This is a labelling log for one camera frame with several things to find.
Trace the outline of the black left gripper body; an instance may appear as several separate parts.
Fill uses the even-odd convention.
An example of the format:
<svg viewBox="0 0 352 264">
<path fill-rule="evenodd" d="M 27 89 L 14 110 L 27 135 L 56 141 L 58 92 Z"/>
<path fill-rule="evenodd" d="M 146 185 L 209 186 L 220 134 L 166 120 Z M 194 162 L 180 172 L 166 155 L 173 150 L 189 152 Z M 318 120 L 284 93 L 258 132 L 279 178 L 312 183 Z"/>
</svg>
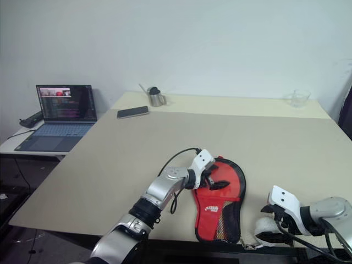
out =
<svg viewBox="0 0 352 264">
<path fill-rule="evenodd" d="M 210 185 L 214 182 L 214 180 L 212 179 L 212 177 L 207 177 L 206 176 L 206 170 L 205 169 L 202 173 L 201 173 L 201 178 L 200 178 L 200 185 L 199 188 L 205 188 L 205 187 L 209 187 Z"/>
</svg>

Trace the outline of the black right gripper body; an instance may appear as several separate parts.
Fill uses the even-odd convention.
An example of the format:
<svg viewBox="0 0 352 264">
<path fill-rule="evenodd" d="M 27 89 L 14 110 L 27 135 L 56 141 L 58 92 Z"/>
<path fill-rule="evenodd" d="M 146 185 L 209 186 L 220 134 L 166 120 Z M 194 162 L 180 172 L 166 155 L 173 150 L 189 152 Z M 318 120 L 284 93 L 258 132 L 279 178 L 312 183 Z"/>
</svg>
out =
<svg viewBox="0 0 352 264">
<path fill-rule="evenodd" d="M 294 237 L 296 231 L 296 224 L 289 214 L 287 214 L 283 208 L 273 205 L 274 220 L 277 224 L 278 229 L 285 235 Z"/>
</svg>

